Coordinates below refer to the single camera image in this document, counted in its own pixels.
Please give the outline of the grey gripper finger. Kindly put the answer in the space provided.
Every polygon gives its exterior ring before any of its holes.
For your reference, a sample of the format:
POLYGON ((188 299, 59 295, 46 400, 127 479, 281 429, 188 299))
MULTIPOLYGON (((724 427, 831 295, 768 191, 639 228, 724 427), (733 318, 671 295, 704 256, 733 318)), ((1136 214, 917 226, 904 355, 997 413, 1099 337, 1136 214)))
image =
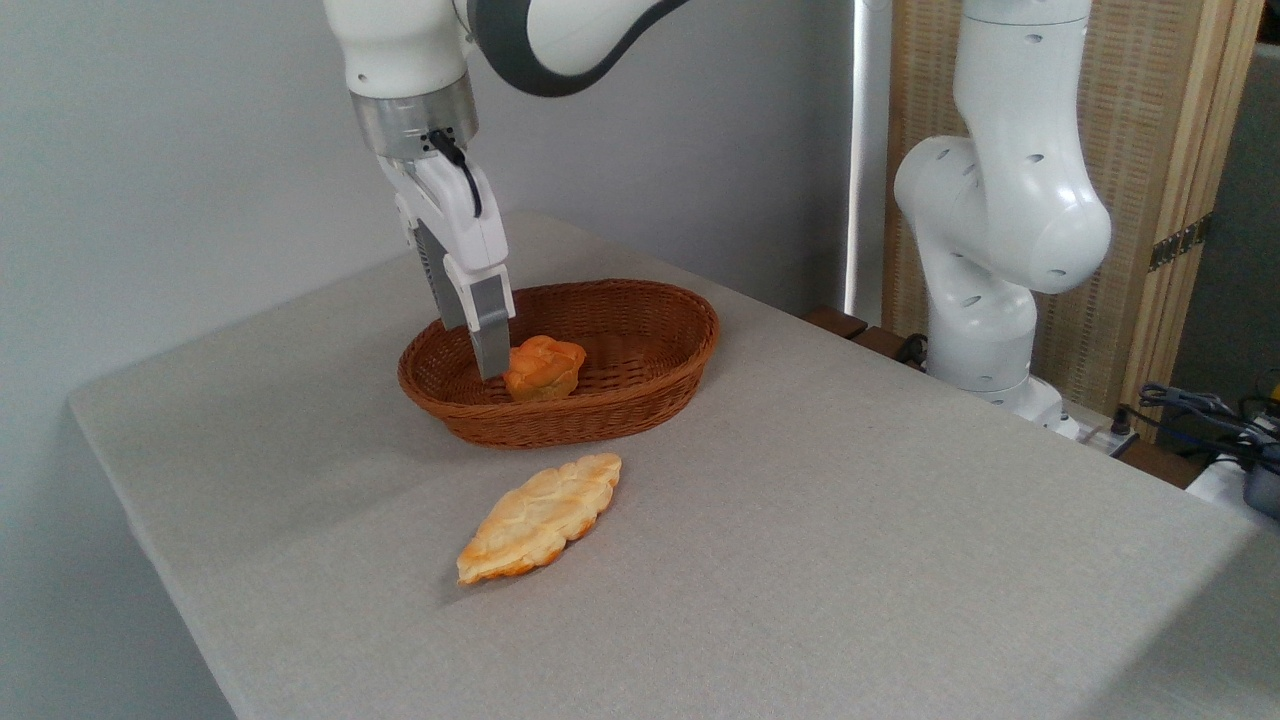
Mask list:
POLYGON ((509 320, 516 315, 504 263, 471 272, 445 255, 443 265, 458 299, 479 375, 484 380, 503 375, 509 369, 509 320))
POLYGON ((451 278, 445 273, 445 249, 435 234, 417 219, 407 220, 408 238, 415 246, 430 284, 431 295, 447 331, 468 325, 465 307, 451 278))

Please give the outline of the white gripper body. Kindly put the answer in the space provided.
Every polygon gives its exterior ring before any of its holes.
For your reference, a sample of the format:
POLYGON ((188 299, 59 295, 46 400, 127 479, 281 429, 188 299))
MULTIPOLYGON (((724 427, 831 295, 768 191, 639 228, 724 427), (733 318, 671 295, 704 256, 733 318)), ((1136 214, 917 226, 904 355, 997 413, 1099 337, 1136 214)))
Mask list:
POLYGON ((442 152, 412 161, 378 161, 404 219, 424 222, 461 266, 479 272, 506 264, 506 229, 483 170, 462 168, 442 152))

